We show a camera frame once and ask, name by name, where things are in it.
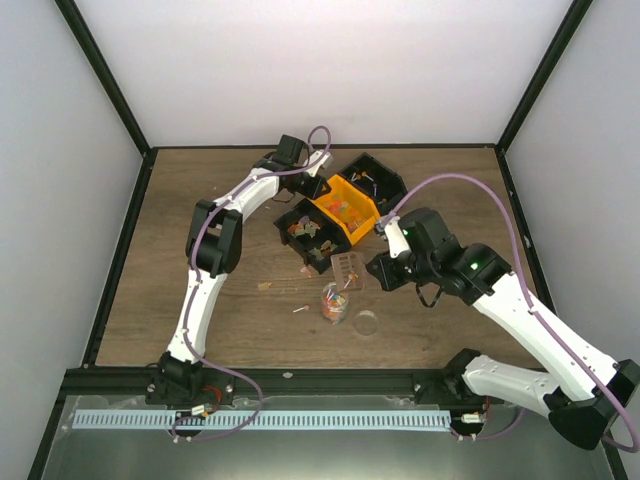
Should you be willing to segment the brown slotted plastic scoop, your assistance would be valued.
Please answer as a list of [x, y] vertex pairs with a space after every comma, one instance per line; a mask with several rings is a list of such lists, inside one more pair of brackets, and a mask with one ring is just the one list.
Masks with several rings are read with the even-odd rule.
[[360, 291], [365, 287], [366, 270], [363, 259], [356, 252], [344, 252], [331, 257], [334, 281], [339, 290]]

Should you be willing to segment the yellow bin with star candies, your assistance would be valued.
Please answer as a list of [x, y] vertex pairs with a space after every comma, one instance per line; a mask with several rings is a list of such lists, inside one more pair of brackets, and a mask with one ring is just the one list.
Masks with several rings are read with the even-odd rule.
[[359, 243], [373, 228], [380, 214], [372, 198], [339, 174], [328, 180], [330, 192], [312, 203], [345, 233], [349, 243]]

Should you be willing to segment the black bin with gummy candies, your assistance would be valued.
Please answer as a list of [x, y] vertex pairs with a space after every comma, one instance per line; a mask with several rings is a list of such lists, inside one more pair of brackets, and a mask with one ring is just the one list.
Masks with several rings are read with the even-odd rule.
[[277, 218], [273, 225], [282, 244], [292, 248], [306, 266], [319, 274], [331, 267], [333, 255], [351, 249], [343, 229], [307, 199]]

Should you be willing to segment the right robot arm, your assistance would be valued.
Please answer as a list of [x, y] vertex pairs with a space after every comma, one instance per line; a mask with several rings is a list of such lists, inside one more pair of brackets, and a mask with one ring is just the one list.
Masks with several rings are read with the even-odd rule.
[[533, 371], [466, 349], [448, 364], [447, 396], [505, 400], [549, 420], [574, 446], [594, 449], [621, 418], [639, 387], [639, 366], [617, 361], [569, 328], [520, 282], [491, 247], [463, 246], [440, 214], [419, 208], [375, 225], [388, 243], [366, 270], [381, 288], [394, 291], [434, 284], [439, 295], [460, 299], [511, 335], [542, 366]]

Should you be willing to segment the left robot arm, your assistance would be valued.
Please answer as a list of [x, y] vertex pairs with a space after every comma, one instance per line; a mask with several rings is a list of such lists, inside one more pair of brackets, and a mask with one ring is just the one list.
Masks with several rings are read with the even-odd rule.
[[333, 160], [331, 141], [315, 150], [309, 139], [284, 135], [228, 193], [194, 207], [185, 246], [188, 280], [178, 324], [157, 362], [149, 400], [191, 404], [205, 392], [206, 338], [222, 287], [242, 253], [244, 222], [281, 191], [315, 199], [329, 190], [319, 170]]

